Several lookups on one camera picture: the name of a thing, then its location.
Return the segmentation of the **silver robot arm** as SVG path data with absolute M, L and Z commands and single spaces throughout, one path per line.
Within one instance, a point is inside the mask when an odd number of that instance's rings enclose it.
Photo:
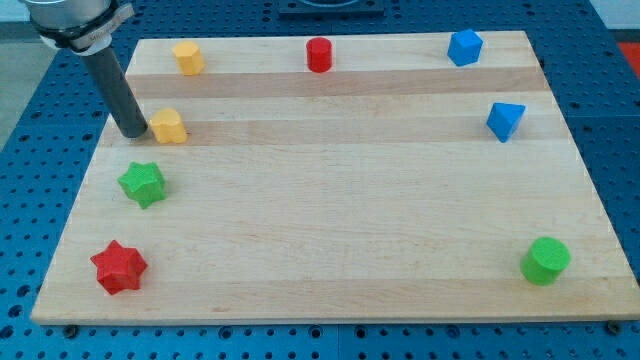
M 80 56 L 106 49 L 112 33 L 134 15 L 131 3 L 118 0 L 22 0 L 43 42 Z

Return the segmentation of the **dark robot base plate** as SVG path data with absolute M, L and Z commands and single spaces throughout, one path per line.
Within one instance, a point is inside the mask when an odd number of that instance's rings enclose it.
M 280 17 L 380 15 L 384 0 L 277 0 Z

